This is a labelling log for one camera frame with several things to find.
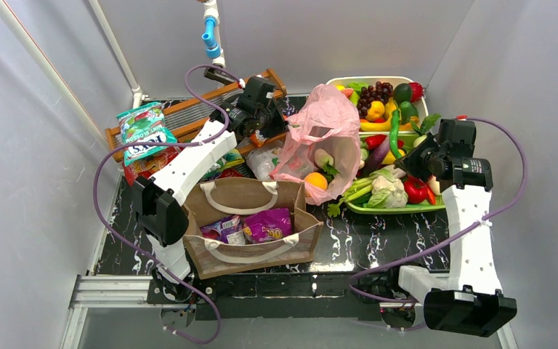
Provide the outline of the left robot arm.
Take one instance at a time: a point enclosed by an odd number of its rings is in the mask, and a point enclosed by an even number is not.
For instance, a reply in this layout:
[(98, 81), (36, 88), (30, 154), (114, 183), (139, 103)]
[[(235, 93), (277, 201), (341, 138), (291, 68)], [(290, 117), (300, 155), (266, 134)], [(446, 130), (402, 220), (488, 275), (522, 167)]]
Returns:
[(155, 253), (157, 275), (167, 284), (185, 286), (190, 263), (183, 237), (192, 219), (184, 204), (192, 189), (218, 160), (243, 138), (273, 123), (276, 86), (261, 76), (240, 81), (241, 94), (214, 109), (197, 136), (165, 167), (133, 184), (134, 212)]

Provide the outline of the purple Fox's berries candy bag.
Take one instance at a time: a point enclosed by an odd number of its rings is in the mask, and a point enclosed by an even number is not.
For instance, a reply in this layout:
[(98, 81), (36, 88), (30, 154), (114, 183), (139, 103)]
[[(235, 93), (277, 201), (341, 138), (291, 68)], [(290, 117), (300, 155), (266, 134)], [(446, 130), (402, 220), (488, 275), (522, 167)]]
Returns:
[(240, 215), (224, 217), (212, 224), (200, 227), (200, 231), (204, 238), (214, 239), (229, 245), (246, 245)]

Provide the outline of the purple grape candy bag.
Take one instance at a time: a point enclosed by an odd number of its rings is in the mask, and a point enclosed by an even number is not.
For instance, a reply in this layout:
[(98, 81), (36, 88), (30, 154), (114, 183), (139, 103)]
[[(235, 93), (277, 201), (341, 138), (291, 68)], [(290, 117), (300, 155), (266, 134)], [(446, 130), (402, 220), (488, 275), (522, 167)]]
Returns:
[(244, 219), (243, 232), (251, 244), (277, 241), (294, 233), (288, 208), (268, 209)]

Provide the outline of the pink plastic grocery bag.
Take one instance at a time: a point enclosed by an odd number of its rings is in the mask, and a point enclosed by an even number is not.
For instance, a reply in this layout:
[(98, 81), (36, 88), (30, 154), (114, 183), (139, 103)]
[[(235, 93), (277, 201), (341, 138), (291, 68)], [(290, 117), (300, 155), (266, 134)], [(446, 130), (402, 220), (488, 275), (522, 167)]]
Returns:
[[(310, 205), (337, 199), (350, 187), (360, 166), (360, 120), (355, 106), (336, 87), (319, 84), (287, 122), (288, 132), (271, 178), (301, 183)], [(304, 181), (318, 170), (314, 162), (318, 149), (333, 157), (338, 171), (326, 190)]]

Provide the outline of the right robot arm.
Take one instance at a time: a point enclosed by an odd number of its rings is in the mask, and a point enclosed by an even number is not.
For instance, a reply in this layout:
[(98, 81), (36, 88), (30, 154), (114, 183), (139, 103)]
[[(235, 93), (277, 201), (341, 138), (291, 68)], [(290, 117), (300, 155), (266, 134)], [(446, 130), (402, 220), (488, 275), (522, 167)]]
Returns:
[(396, 162), (412, 177), (440, 184), (448, 218), (450, 269), (446, 280), (426, 268), (401, 265), (398, 286), (423, 306), (429, 329), (489, 337), (517, 314), (517, 301), (503, 294), (493, 261), (490, 162), (474, 157), (477, 128), (466, 119), (443, 119)]

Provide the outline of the brown burlap tote bag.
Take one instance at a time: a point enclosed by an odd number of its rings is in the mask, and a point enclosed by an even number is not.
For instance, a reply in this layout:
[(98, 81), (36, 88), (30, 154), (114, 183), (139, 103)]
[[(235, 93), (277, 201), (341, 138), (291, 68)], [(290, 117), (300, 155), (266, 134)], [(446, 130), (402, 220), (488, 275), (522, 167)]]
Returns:
[(311, 262), (322, 222), (305, 186), (227, 177), (197, 184), (185, 201), (184, 245), (201, 279)]

